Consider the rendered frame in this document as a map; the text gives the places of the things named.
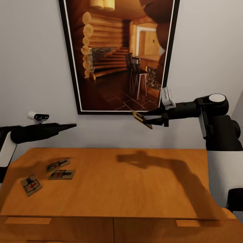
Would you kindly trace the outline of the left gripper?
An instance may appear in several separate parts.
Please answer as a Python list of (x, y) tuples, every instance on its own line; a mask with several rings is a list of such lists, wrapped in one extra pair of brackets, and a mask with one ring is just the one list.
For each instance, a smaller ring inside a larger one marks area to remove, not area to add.
[(26, 126), (23, 137), (27, 141), (38, 141), (58, 135), (58, 132), (76, 127), (77, 124), (59, 125), (58, 123), (34, 124)]

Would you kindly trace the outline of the mousetrap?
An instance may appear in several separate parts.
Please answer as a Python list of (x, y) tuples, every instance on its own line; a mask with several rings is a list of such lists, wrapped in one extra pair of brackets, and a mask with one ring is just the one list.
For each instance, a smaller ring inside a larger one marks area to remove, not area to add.
[(144, 125), (146, 125), (147, 127), (149, 127), (150, 129), (152, 128), (151, 124), (145, 124), (143, 121), (147, 120), (147, 118), (145, 118), (143, 115), (138, 114), (135, 110), (133, 110), (133, 116), (135, 119), (137, 119), (139, 122), (143, 123)]
[(59, 168), (62, 168), (66, 165), (70, 164), (69, 158), (63, 159), (61, 161), (58, 161), (56, 163), (50, 164), (49, 166), (46, 166), (47, 173), (50, 173), (52, 171), (58, 170)]
[(49, 180), (72, 180), (76, 170), (55, 170)]
[(21, 184), (24, 187), (24, 190), (28, 197), (33, 195), (35, 192), (42, 188), (41, 184), (39, 183), (34, 174), (22, 180)]

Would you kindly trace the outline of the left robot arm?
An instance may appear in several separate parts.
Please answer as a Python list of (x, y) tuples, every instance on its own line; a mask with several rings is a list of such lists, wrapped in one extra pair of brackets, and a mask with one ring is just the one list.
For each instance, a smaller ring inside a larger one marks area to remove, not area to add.
[(77, 126), (77, 124), (59, 125), (58, 123), (49, 123), (47, 120), (43, 120), (49, 119), (49, 114), (40, 111), (28, 111), (26, 117), (35, 120), (35, 124), (26, 127), (0, 127), (0, 189), (18, 144), (53, 137), (58, 135), (60, 131)]

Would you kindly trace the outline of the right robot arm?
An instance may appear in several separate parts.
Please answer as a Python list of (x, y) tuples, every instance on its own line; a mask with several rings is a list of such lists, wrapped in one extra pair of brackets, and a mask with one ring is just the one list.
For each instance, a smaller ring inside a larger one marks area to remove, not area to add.
[(221, 208), (229, 209), (243, 225), (243, 147), (238, 140), (239, 124), (225, 115), (229, 109), (227, 98), (211, 94), (188, 103), (175, 103), (171, 89), (161, 90), (162, 108), (143, 116), (161, 116), (144, 120), (145, 124), (164, 124), (169, 120), (198, 117), (202, 136), (206, 139), (209, 190)]

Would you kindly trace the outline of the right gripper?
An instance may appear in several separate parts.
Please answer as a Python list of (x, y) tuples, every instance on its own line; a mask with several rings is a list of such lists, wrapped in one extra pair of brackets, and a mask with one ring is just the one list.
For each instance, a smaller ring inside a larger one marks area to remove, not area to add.
[(165, 106), (162, 103), (162, 108), (146, 112), (143, 116), (161, 116), (161, 118), (155, 118), (151, 120), (144, 120), (145, 124), (159, 125), (164, 124), (165, 127), (169, 127), (169, 120), (173, 119), (185, 119), (187, 117), (187, 109), (185, 103), (176, 103), (175, 108), (165, 110)]

